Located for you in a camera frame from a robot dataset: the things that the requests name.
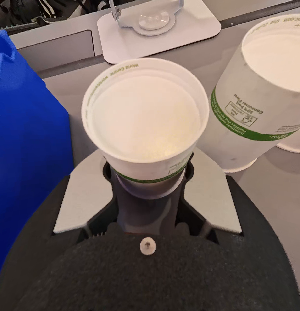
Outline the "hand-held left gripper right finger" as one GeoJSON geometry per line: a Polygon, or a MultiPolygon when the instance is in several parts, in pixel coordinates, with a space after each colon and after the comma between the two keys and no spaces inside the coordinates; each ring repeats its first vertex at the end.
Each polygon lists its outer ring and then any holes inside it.
{"type": "Polygon", "coordinates": [[[186,223],[192,236],[242,232],[226,174],[197,147],[185,169],[176,222],[186,223]]]}

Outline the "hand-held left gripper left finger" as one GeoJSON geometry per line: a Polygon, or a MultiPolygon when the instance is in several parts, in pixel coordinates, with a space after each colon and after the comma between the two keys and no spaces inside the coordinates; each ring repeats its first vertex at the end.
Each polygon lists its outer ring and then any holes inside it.
{"type": "Polygon", "coordinates": [[[101,235],[118,213],[110,166],[96,150],[70,174],[53,232],[83,229],[88,236],[101,235]]]}

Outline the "blue plastic bin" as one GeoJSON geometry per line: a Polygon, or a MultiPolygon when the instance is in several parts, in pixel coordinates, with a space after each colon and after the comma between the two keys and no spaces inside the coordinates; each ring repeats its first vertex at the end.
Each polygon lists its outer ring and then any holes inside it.
{"type": "Polygon", "coordinates": [[[73,169],[67,110],[0,30],[0,272],[28,219],[73,169]]]}

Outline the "white board stand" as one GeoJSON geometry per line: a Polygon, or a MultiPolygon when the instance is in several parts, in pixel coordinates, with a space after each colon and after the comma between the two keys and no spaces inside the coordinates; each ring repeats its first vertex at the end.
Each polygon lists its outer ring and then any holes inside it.
{"type": "Polygon", "coordinates": [[[109,64],[152,56],[216,36],[221,24],[203,1],[132,1],[97,21],[109,64]]]}

